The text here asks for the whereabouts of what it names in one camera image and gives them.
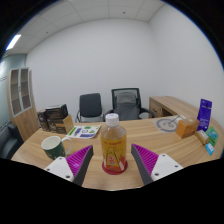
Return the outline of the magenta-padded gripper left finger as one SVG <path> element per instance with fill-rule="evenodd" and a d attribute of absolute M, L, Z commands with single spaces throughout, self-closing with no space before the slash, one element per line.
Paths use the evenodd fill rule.
<path fill-rule="evenodd" d="M 92 156 L 93 146 L 90 145 L 74 152 L 67 158 L 58 157 L 45 168 L 45 171 L 81 186 Z"/>

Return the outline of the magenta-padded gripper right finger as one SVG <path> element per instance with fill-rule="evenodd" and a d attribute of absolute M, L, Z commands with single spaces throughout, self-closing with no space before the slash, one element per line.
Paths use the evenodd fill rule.
<path fill-rule="evenodd" d="M 131 145 L 140 176 L 145 185 L 182 169 L 182 166 L 167 154 L 156 154 L 137 144 Z"/>

